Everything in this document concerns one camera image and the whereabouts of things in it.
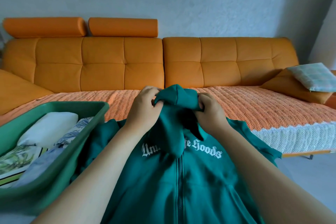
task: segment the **white woven fabric border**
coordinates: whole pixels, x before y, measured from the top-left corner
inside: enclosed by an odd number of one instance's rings
[[[282,153],[336,149],[336,121],[287,128],[263,128],[252,133]]]

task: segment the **person's left hand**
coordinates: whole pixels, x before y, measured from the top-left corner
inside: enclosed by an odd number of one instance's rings
[[[155,106],[152,99],[161,89],[153,86],[144,87],[133,101],[124,127],[141,133],[143,136],[158,120],[163,102],[158,101]]]

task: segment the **zipper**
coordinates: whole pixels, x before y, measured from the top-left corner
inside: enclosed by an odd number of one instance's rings
[[[178,180],[177,180],[177,223],[183,223],[183,192],[182,192],[182,156],[177,159]]]

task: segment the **hand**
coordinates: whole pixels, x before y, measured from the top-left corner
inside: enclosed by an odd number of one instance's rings
[[[206,133],[216,137],[215,135],[220,133],[222,129],[231,128],[226,120],[224,110],[213,96],[208,93],[199,93],[198,103],[201,109],[204,108],[204,112],[196,111],[195,116]]]
[[[150,130],[158,120],[163,107],[163,101],[155,106],[152,99],[161,89],[153,86],[144,87],[133,101],[124,127],[141,134],[141,137]]]

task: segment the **sofa seat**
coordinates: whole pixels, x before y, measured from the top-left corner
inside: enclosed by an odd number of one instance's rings
[[[336,149],[336,110],[307,103],[257,86],[194,88],[213,95],[233,120],[244,120],[251,131],[282,153]],[[57,93],[35,99],[0,116],[0,125],[50,101],[105,101],[105,120],[123,120],[139,90]]]

